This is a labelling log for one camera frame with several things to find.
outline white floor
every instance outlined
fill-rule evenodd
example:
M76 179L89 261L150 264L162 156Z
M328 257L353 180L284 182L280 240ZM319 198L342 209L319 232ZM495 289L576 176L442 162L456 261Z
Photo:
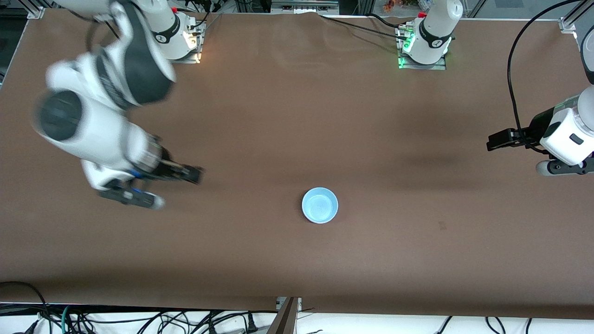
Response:
M89 316L93 320L126 320L143 319L156 313L102 313ZM191 322L198 322L208 312L189 312L188 318ZM297 321L297 334L435 334L441 327L446 317L443 316L381 316L370 314L311 314L300 313ZM0 317L0 334L13 334L24 332L35 320L36 316L5 316ZM274 314L255 314L256 326L263 327L272 323ZM527 319L501 318L507 334L525 334ZM96 334L136 334L145 322L121 323L121 324L95 324ZM144 334L155 334L160 321L153 322ZM491 318L491 324L499 330L495 319ZM229 333L233 330L244 328L244 321L241 317L235 317L219 326L216 326L218 334ZM59 326L54 325L53 332L61 333ZM530 334L591 334L594 333L594 320L558 320L558 319L534 319L530 326ZM46 320L37 325L34 334L49 334L49 326ZM167 326L163 334L184 334L180 327ZM444 334L493 334L486 326L483 317L453 317Z

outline robot end effector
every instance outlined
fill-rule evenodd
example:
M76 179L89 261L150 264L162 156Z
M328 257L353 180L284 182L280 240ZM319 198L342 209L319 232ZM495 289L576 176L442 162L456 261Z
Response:
M133 106L163 99L175 73L147 27L143 13L127 0L110 3L121 38L96 53L61 61L48 69L49 95L37 111L37 132L79 157L90 185L104 198L151 209L161 197L134 188L134 181L189 181L202 170L171 159L157 138L125 116Z
M594 27L581 46L582 63L591 86L535 116L522 129L508 128L489 136L487 150L525 146L548 154L537 164L541 175L594 172ZM535 149L541 145L545 150Z

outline black cable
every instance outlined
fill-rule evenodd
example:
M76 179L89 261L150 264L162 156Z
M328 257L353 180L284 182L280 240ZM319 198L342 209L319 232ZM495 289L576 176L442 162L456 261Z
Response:
M380 22L382 22L383 24L392 27L392 28L398 28L398 24L391 24L390 22L384 20L381 16L374 14L374 13L369 13L369 14L365 14L365 16L371 16L371 17L375 17L376 19L378 19Z
M322 18L325 18L326 20L334 21L334 22L336 22L336 23L341 23L341 24L345 24L345 25L347 25L347 26L351 26L351 27L355 27L355 28L359 28L359 29L363 29L363 30L371 31L372 33L376 33L376 34L380 34L380 35L384 35L384 36L392 37L392 38L395 38L395 39L402 39L402 40L406 40L406 37L404 37L404 36L396 36L396 35L394 35L394 34L388 34L388 33L385 33L385 32L383 32L383 31L377 31L377 30L373 30L373 29L366 28L366 27L357 26L356 24L352 24L352 23L348 23L348 22L340 21L340 20L337 20L337 19L335 19L335 18L331 18L331 17L326 17L326 16L322 16L322 15L321 15L320 17L322 17Z
M81 321L80 321L80 315L79 315L79 314L77 314L77 318L76 318L76 325L77 325L77 328L78 328L78 332L79 332L79 333L82 333L82 332L83 332L83 330L82 330L82 328L80 327L80 323L81 323Z
M78 320L78 324L79 324L79 330L80 330L80 323L82 322L87 333L92 334L95 332L95 327L93 326L92 323L89 322L87 316L85 316L83 313L77 315L77 320Z
M72 323L72 318L70 318L70 314L66 314L66 326L70 328L70 330L68 331L69 333L77 334L76 329L74 328L74 324Z
M113 35L114 35L114 36L115 36L117 39L119 39L119 36L118 36L118 34L115 32L115 29L114 29L114 28L111 26L111 24L109 24L109 22L105 22L105 24L107 24L107 25L108 25L108 28L109 28L109 30L111 30L111 31L112 31Z
M492 326L491 323L489 322L489 317L485 317L485 322L486 325L489 326L489 329L491 329L495 334L505 334L505 327L503 327L503 323L501 322L501 320L499 320L498 317L495 317L495 320L497 320L497 322L499 323L499 326L501 326L501 333L497 332Z
M166 318L166 319L173 319L172 316L168 315L168 314L164 314L161 318ZM186 320L181 320L181 319L175 319L174 321L179 322L179 323L183 323L183 324L187 324L188 326L196 326L198 323L193 323L188 319L188 316L186 316L184 314L184 317L186 318Z
M445 318L444 323L441 325L441 328L437 331L436 334L443 334L444 330L446 330L448 322L450 322L450 320L452 318L453 318L453 316L449 316L449 317Z
M94 19L94 18L92 18L92 17L84 17L84 16L80 15L79 13L77 13L77 12L75 12L75 11L71 11L71 10L68 10L68 11L70 12L70 14L72 14L72 15L74 15L74 16L76 16L76 17L78 17L79 19L81 19L81 20L83 20L83 21L86 21L86 22L97 22L97 20L95 20L95 19Z
M35 322L32 323L31 326L29 326L29 328L27 328L27 330L25 330L23 334L33 334L33 332L35 332L35 327L37 327L38 323L39 319L35 320Z
M244 315L248 314L248 313L277 313L276 311L254 311L254 312L238 312L238 313L230 313L230 314L226 314L220 318L217 319L213 319L212 324L208 324L208 328L205 329L204 331L202 331L200 334L205 334L206 332L208 332L211 328L214 328L216 325L218 325L219 323L229 320L231 318L234 317L243 317Z
M183 327L182 325L180 325L178 323L171 323L171 324L174 325L174 326L176 326L176 327L181 328L184 331L184 334L188 334L188 332L186 331L186 328Z
M514 111L514 118L516 119L516 126L518 128L518 133L520 134L520 138L523 142L523 144L525 144L528 148L538 152L538 153L542 153L547 155L548 152L546 150L541 150L541 149L537 149L536 147L534 147L534 145L532 145L532 143L529 143L528 140L526 139L526 134L524 133L524 130L522 130L522 126L520 125L520 117L518 116L518 108L517 108L517 104L516 104L516 97L514 95L514 89L511 85L511 57L514 54L514 51L516 50L516 45L518 44L518 41L520 40L520 37L524 34L524 31L526 31L526 29L528 29L528 27L534 22L536 21L539 17L543 16L544 14L559 8L561 6L567 5L567 4L571 4L573 2L578 2L581 0L566 0L566 1L562 1L559 2L558 4L555 4L553 6L550 6L549 8L541 11L540 13L536 14L536 16L534 16L533 18L530 19L530 21L528 21L526 23L526 25L520 30L520 32L518 33L518 35L516 36L516 39L514 40L514 43L511 46L511 50L510 50L510 56L507 58L507 87L510 90L510 97L511 97L511 106L513 108Z
M189 334L194 334L195 332L197 332L202 326L204 326L204 324L207 323L209 318L212 318L214 316L217 316L219 314L223 313L223 311L211 311L208 313L208 315L206 315L204 318L202 318L202 320L200 320L200 322L198 322L196 324L196 327L192 330L192 332L190 332Z
M249 312L248 313L248 326L245 329L245 333L251 334L251 333L255 333L257 331L258 331L258 327L255 324L254 315L251 312Z
M200 10L198 9L198 7L196 6L196 3L194 1L190 1L192 2L192 4L194 5L194 8L196 8L196 12L200 12ZM202 8L204 9L205 12L210 12L210 8L206 9L206 7L204 5L202 5Z
M51 317L51 314L48 310L48 304L45 301L45 298L43 297L43 295L41 294L41 292L39 292L39 290L37 290L37 288L35 286L33 286L32 284L29 284L27 282L20 282L20 281L6 281L6 282L0 282L0 288L2 286L10 286L10 285L21 285L21 286L26 286L28 288L30 288L31 290L33 290L35 292L35 294L39 297L39 300L41 300L41 303L43 305L43 309L45 310L45 313L48 315L48 317ZM52 322L48 322L49 323L49 334L53 333L53 325Z
M142 319L129 319L129 320L114 320L114 321L103 321L103 320L93 320L85 317L87 322L89 323L129 323L129 322L143 322L152 319L151 318L142 318Z
M210 317L208 320L208 334L217 334L217 330L214 328L213 325L213 318Z
M186 324L188 325L188 333L190 332L191 328L190 328L190 324L189 324L189 319L188 316L184 313L184 318L186 319Z
M165 318L167 319L167 321L166 321L166 322L164 322L164 321L163 321L163 316L161 316L161 325L159 325L159 330L157 330L157 334L161 334L161 333L163 333L163 329L165 329L165 327L166 327L167 325L169 325L169 324L172 324L172 325L175 325L175 326L180 326L180 325L178 325L178 324L176 324L176 323L173 323L173 321L174 321L174 320L176 320L176 319L177 319L177 317L179 317L179 316L183 315L184 313L185 313L185 311L183 311L183 312L180 312L180 313L179 313L177 316L175 316L175 317L169 317L169 316L165 315Z
M206 15L204 16L204 18L200 22L198 22L194 26L190 26L189 28L190 29L194 29L194 28L198 27L200 24L203 24L206 21L206 18L208 17L209 14L210 14L210 12L206 12Z
M244 320L245 333L247 334L247 333L249 333L249 332L248 332L248 321L247 321L247 320L245 320L245 317L244 317L244 316L241 316L241 319L243 319L243 320Z
M526 323L526 334L528 334L528 331L530 330L531 323L532 323L532 318L528 318L528 322Z
M165 312L159 312L157 313L155 316L153 316L152 318L150 318L144 325L142 325L142 327L140 327L140 329L138 330L138 332L136 332L136 334L143 334L144 331L149 327L149 325L158 317L160 317L162 314L164 314Z

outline metal frame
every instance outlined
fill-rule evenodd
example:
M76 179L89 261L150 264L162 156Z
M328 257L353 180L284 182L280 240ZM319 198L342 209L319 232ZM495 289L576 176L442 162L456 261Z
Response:
M480 8L477 8L479 6L479 4L482 5L486 2L486 0L480 0L479 4L477 4L472 10L468 9L468 0L460 0L462 2L462 5L464 6L464 17L475 17L476 13L478 13L479 10L481 10ZM375 6L375 0L359 0L357 2L357 7L355 12L353 12L353 14L360 14L363 15L363 13L369 13L369 12L373 12L373 8ZM470 16L474 11L476 11L475 16Z
M21 5L27 11L27 19L39 19L43 17L43 12L45 8L52 8L54 6L53 1L47 0L18 0Z
M300 14L302 12L316 12L320 15L338 15L338 0L272 0L271 14Z
M559 28L562 33L573 33L576 30L575 22L594 6L594 0L584 0L572 8L567 15L559 19Z
M18 47L21 46L21 42L23 41L23 36L25 36L25 31L27 31L28 26L29 26L29 20L27 20L27 22L25 23L25 27L23 28L23 32L21 33L21 37L18 38L17 47L14 49L14 53L12 54L12 57L10 58L8 67L6 67L6 72L4 73L4 77L2 77L2 79L0 80L0 89L2 89L2 83L4 82L4 80L6 79L6 76L8 75L8 72L10 71L10 66L12 65L12 62L14 61L14 56L18 52Z
M479 14L479 11L482 9L482 7L485 5L486 1L487 0L479 0L479 2L476 3L476 6L472 8L470 13L468 13L466 17L475 18Z
M294 334L297 312L301 307L298 297L286 297L266 334Z

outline light blue bowl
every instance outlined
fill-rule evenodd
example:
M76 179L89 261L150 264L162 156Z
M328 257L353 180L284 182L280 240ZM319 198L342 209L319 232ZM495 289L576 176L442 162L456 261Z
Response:
M338 199L326 188L310 189L301 202L303 214L312 223L324 224L332 220L338 212Z

